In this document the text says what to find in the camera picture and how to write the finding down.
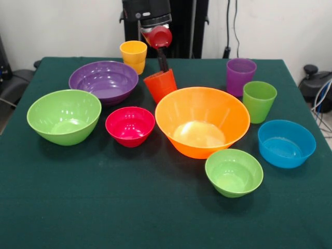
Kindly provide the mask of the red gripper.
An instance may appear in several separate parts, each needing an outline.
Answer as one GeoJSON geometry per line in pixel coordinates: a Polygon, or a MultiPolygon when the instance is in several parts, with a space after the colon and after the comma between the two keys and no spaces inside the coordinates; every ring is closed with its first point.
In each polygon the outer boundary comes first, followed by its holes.
{"type": "Polygon", "coordinates": [[[157,50],[160,70],[164,73],[167,72],[169,66],[163,47],[169,47],[172,42],[172,33],[169,28],[159,25],[143,29],[143,37],[152,48],[157,50]]]}

